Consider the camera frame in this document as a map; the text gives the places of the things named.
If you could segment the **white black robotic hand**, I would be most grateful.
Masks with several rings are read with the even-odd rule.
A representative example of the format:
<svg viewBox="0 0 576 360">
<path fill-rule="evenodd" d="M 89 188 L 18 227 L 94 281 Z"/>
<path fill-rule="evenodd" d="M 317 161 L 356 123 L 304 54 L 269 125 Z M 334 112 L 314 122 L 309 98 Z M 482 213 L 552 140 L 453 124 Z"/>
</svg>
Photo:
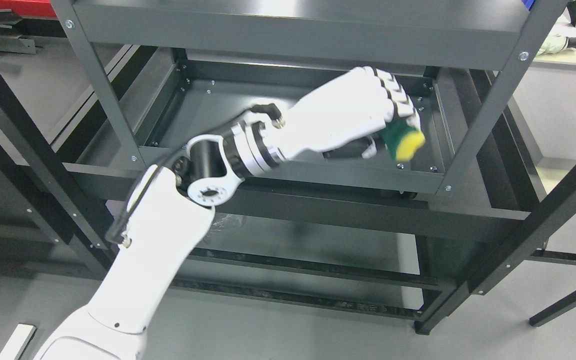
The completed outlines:
<svg viewBox="0 0 576 360">
<path fill-rule="evenodd" d="M 413 100 L 391 73 L 359 66 L 282 111 L 284 126 L 268 137 L 287 160 L 304 151 L 338 150 L 398 122 L 421 129 Z"/>
</svg>

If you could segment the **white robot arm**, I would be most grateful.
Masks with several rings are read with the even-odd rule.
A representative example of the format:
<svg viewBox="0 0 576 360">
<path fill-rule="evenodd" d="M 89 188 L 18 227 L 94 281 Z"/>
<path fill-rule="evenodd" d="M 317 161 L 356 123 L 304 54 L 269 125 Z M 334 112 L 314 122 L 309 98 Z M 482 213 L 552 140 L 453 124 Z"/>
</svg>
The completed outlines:
<svg viewBox="0 0 576 360">
<path fill-rule="evenodd" d="M 294 155 L 295 109 L 252 105 L 149 166 L 107 232 L 119 253 L 86 305 L 57 326 L 37 360 L 140 360 L 170 283 L 248 176 Z"/>
</svg>

